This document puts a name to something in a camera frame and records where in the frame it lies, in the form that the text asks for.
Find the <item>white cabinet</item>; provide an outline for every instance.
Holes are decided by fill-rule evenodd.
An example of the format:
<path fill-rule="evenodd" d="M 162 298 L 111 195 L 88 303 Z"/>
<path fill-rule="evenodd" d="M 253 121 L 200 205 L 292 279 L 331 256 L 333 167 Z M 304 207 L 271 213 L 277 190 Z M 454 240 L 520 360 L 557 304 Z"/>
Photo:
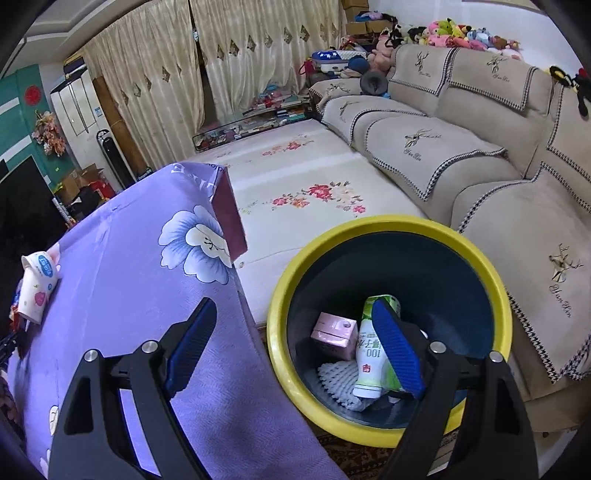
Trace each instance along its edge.
<path fill-rule="evenodd" d="M 88 71 L 84 72 L 80 78 L 69 83 L 58 92 L 52 93 L 51 101 L 66 140 L 80 167 L 86 168 L 95 163 L 98 168 L 103 169 L 103 173 L 113 189 L 120 192 L 122 186 L 96 141 L 96 134 L 100 130 L 111 131 L 111 129 L 100 107 L 90 73 Z M 115 144 L 121 158 L 124 159 L 128 170 L 131 172 L 116 140 Z"/>

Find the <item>diamond pattern curtain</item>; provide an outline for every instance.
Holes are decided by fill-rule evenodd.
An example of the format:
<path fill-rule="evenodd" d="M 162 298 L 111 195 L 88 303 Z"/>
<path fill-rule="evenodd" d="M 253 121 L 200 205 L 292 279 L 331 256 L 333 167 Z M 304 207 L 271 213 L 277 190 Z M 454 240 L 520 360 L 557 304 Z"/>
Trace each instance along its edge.
<path fill-rule="evenodd" d="M 190 0 L 220 119 L 269 82 L 300 90 L 312 52 L 338 47 L 339 0 Z"/>
<path fill-rule="evenodd" d="M 194 155 L 203 88 L 187 0 L 152 0 L 90 40 L 82 54 L 104 76 L 152 168 Z"/>

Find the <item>yellow bucket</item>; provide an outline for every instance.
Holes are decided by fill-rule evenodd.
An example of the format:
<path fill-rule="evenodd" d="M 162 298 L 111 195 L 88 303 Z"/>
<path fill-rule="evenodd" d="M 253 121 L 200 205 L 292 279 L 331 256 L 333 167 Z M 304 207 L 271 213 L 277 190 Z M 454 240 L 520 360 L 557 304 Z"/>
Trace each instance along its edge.
<path fill-rule="evenodd" d="M 320 312 L 361 319 L 369 296 L 392 294 L 401 317 L 456 353 L 509 356 L 512 319 L 500 276 L 466 238 L 439 223 L 384 215 L 353 220 L 320 235 L 290 262 L 273 294 L 267 321 L 271 362 L 295 406 L 323 430 L 373 447 L 398 445 L 414 404 L 364 412 L 332 400 L 316 369 L 330 360 L 310 334 Z M 457 393 L 446 432 L 460 426 L 465 395 Z"/>

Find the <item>beige sofa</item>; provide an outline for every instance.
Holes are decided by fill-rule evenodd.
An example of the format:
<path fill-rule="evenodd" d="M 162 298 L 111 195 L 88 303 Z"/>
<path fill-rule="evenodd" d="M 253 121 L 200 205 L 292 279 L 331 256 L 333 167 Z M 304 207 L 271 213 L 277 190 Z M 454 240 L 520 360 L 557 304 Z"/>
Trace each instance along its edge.
<path fill-rule="evenodd" d="M 514 311 L 510 364 L 534 430 L 591 412 L 591 125 L 571 89 L 518 60 L 405 45 L 391 99 L 313 86 L 322 122 L 472 240 Z"/>

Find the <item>television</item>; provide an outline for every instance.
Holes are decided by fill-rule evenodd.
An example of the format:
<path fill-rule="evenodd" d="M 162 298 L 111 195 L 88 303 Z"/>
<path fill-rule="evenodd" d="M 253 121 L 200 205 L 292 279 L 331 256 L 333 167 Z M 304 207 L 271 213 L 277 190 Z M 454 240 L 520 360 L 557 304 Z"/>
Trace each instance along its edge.
<path fill-rule="evenodd" d="M 0 339 L 22 278 L 21 256 L 47 250 L 67 231 L 52 199 L 32 157 L 0 179 Z"/>
<path fill-rule="evenodd" d="M 3 179 L 6 175 L 8 175 L 8 167 L 4 160 L 0 160 L 0 179 Z"/>

